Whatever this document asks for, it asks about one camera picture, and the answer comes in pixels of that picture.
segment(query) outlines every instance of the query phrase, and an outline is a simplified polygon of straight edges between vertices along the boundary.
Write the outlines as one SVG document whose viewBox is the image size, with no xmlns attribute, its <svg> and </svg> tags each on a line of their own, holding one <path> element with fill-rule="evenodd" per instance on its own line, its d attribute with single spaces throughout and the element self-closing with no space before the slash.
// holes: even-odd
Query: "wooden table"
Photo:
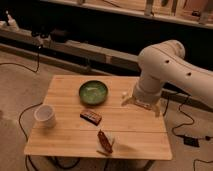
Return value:
<svg viewBox="0 0 213 171">
<path fill-rule="evenodd" d="M 86 107 L 78 90 L 88 80 L 100 80 L 108 87 L 108 98 L 93 106 L 102 115 L 95 126 L 80 118 Z M 56 75 L 48 89 L 45 104 L 53 106 L 57 124 L 43 129 L 35 123 L 24 153 L 26 155 L 97 157 L 97 133 L 101 129 L 115 137 L 110 158 L 171 160 L 171 148 L 162 116 L 153 111 L 128 104 L 121 106 L 122 92 L 130 95 L 138 77 Z"/>
</svg>

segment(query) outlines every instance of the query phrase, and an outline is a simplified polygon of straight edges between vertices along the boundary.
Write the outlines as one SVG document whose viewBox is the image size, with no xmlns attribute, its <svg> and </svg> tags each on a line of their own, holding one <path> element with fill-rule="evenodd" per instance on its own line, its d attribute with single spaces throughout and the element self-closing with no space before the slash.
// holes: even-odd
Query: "white cup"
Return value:
<svg viewBox="0 0 213 171">
<path fill-rule="evenodd" d="M 55 113 L 51 106 L 42 105 L 34 113 L 36 122 L 43 128 L 52 128 L 56 124 Z"/>
</svg>

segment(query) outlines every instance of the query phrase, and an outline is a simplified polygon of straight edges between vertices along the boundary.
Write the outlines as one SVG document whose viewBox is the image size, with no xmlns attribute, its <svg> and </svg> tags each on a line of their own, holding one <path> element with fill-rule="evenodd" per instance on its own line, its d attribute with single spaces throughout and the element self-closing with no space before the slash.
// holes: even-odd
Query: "black cable on floor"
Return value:
<svg viewBox="0 0 213 171">
<path fill-rule="evenodd" d="M 175 93 L 172 93 L 172 94 L 169 94 L 169 95 L 168 95 L 168 97 L 167 97 L 167 102 L 166 102 L 166 107 L 165 107 L 165 110 L 164 110 L 164 112 L 163 112 L 163 116 L 164 116 L 164 117 L 166 116 L 166 113 L 167 113 L 167 110 L 168 110 L 168 107 L 169 107 L 170 98 L 171 98 L 172 96 L 177 95 L 177 94 L 179 94 L 179 92 L 175 92 Z"/>
<path fill-rule="evenodd" d="M 27 164 L 27 156 L 25 156 L 24 162 L 25 162 L 25 167 L 26 167 L 27 171 L 30 171 L 30 168 L 28 167 L 28 164 Z"/>
<path fill-rule="evenodd" d="M 186 126 L 186 125 L 193 125 L 193 124 L 195 123 L 194 118 L 192 118 L 189 114 L 185 113 L 185 112 L 181 109 L 181 108 L 187 103 L 187 101 L 189 100 L 189 97 L 190 97 L 190 95 L 188 95 L 188 96 L 186 97 L 186 99 L 184 100 L 184 102 L 179 106 L 178 110 L 179 110 L 183 115 L 185 115 L 186 117 L 188 117 L 189 119 L 191 119 L 191 122 L 182 123 L 182 124 L 180 124 L 180 125 L 175 126 L 175 127 L 172 128 L 172 133 L 173 133 L 173 135 L 175 135 L 175 136 L 177 136 L 177 137 L 182 137 L 183 135 L 178 135 L 178 134 L 176 134 L 176 132 L 175 132 L 176 129 L 178 129 L 178 128 L 182 127 L 182 126 Z"/>
<path fill-rule="evenodd" d="M 24 109 L 24 110 L 21 112 L 21 114 L 19 115 L 18 123 L 19 123 L 19 126 L 20 126 L 20 128 L 21 128 L 21 131 L 23 132 L 23 134 L 24 134 L 24 136 L 25 136 L 25 140 L 26 140 L 26 141 L 28 140 L 28 136 L 27 136 L 27 133 L 25 132 L 25 130 L 24 130 L 23 126 L 22 126 L 21 118 L 22 118 L 23 114 L 24 114 L 26 111 L 28 111 L 28 110 L 30 110 L 30 109 L 32 109 L 32 108 L 34 108 L 34 107 L 40 106 L 41 104 L 42 104 L 42 102 L 41 102 L 41 103 L 38 103 L 38 104 L 36 104 L 36 105 L 32 105 L 32 106 L 30 106 L 30 107 Z"/>
<path fill-rule="evenodd" d="M 193 161 L 193 169 L 194 169 L 194 171 L 196 171 L 196 162 L 202 162 L 202 163 L 207 163 L 207 164 L 213 163 L 213 161 L 204 161 L 204 160 L 200 160 L 200 159 L 195 159 Z"/>
<path fill-rule="evenodd" d="M 106 163 L 105 163 L 105 165 L 104 165 L 104 171 L 107 170 L 108 165 L 109 165 L 109 159 L 106 159 Z"/>
<path fill-rule="evenodd" d="M 40 66 L 40 56 L 39 56 L 39 55 L 40 55 L 40 49 L 41 49 L 41 48 L 42 48 L 42 46 L 39 46 L 39 47 L 38 47 L 37 67 L 36 67 L 35 70 L 33 70 L 33 69 L 31 69 L 31 68 L 29 68 L 29 67 L 27 67 L 27 66 L 24 66 L 24 65 L 22 65 L 22 64 L 17 64 L 17 63 L 13 63 L 13 62 L 4 62 L 4 63 L 0 63 L 0 65 L 16 65 L 16 66 L 25 68 L 25 69 L 27 69 L 27 70 L 33 72 L 33 73 L 37 73 L 38 70 L 39 70 L 39 66 Z"/>
<path fill-rule="evenodd" d="M 32 105 L 32 106 L 30 106 L 30 107 L 24 109 L 24 110 L 21 112 L 21 114 L 19 115 L 18 123 L 19 123 L 19 127 L 21 128 L 22 133 L 24 134 L 25 141 L 28 140 L 28 136 L 27 136 L 27 133 L 25 132 L 25 130 L 24 130 L 23 126 L 22 126 L 21 118 L 22 118 L 23 114 L 24 114 L 26 111 L 28 111 L 28 110 L 30 110 L 30 109 L 32 109 L 32 108 L 35 108 L 35 107 L 37 107 L 37 106 L 40 106 L 41 104 L 42 104 L 42 103 L 38 103 L 38 104 L 36 104 L 36 105 Z M 27 171 L 30 171 L 30 169 L 29 169 L 29 167 L 28 167 L 28 164 L 27 164 L 27 161 L 28 161 L 28 160 L 29 160 L 31 166 L 33 167 L 33 169 L 34 169 L 35 171 L 39 171 L 39 170 L 37 169 L 37 167 L 35 166 L 35 164 L 33 163 L 31 157 L 30 157 L 30 156 L 25 156 L 25 167 L 26 167 Z"/>
<path fill-rule="evenodd" d="M 18 123 L 19 123 L 19 126 L 20 126 L 20 128 L 21 128 L 21 131 L 23 132 L 23 134 L 24 134 L 24 136 L 25 136 L 25 140 L 26 140 L 26 141 L 28 140 L 28 136 L 27 136 L 27 133 L 26 133 L 26 131 L 24 130 L 24 128 L 23 128 L 23 126 L 22 126 L 21 118 L 22 118 L 23 114 L 24 114 L 26 111 L 28 111 L 28 110 L 30 110 L 30 109 L 32 109 L 32 108 L 38 107 L 38 106 L 40 106 L 40 105 L 42 105 L 42 102 L 41 102 L 41 103 L 38 103 L 38 104 L 36 104 L 36 105 L 32 105 L 32 106 L 30 106 L 30 107 L 24 109 L 24 110 L 21 112 L 21 114 L 19 115 Z M 76 161 L 74 164 L 72 164 L 71 166 L 62 166 L 62 165 L 60 164 L 58 158 L 57 158 L 57 157 L 54 157 L 54 158 L 55 158 L 55 160 L 53 160 L 52 158 L 48 158 L 48 159 L 49 159 L 49 161 L 50 161 L 54 166 L 56 166 L 56 167 L 58 167 L 58 168 L 60 168 L 60 169 L 63 169 L 63 170 L 72 169 L 72 168 L 74 168 L 74 167 L 80 162 L 80 158 L 77 158 L 77 161 Z M 35 166 L 35 164 L 33 163 L 31 156 L 25 156 L 25 167 L 26 167 L 27 171 L 30 171 L 30 169 L 29 169 L 29 167 L 28 167 L 27 161 L 30 162 L 31 166 L 33 167 L 33 169 L 34 169 L 35 171 L 39 171 L 39 170 L 37 169 L 37 167 Z"/>
<path fill-rule="evenodd" d="M 54 157 L 55 158 L 55 164 L 58 168 L 60 169 L 63 169 L 63 170 L 69 170 L 69 169 L 73 169 L 75 166 L 77 166 L 77 164 L 80 162 L 80 158 L 77 158 L 76 162 L 73 163 L 71 166 L 62 166 L 60 164 L 60 161 L 57 157 Z"/>
</svg>

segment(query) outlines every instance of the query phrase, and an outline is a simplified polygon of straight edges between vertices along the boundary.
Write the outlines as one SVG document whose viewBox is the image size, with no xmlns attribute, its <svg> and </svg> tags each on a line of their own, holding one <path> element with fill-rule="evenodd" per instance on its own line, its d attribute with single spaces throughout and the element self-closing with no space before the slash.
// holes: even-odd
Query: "table leg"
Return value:
<svg viewBox="0 0 213 171">
<path fill-rule="evenodd" d="M 155 160 L 149 160 L 146 165 L 143 167 L 143 171 L 148 171 L 152 165 L 154 164 Z"/>
</svg>

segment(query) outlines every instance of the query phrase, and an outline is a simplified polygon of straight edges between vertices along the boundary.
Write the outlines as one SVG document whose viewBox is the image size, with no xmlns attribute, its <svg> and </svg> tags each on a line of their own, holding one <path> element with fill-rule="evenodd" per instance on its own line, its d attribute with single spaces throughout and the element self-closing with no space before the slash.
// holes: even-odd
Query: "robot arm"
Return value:
<svg viewBox="0 0 213 171">
<path fill-rule="evenodd" d="M 133 97 L 145 104 L 156 104 L 168 82 L 213 108 L 213 72 L 183 60 L 184 46 L 175 40 L 144 48 L 138 58 L 143 70 Z"/>
</svg>

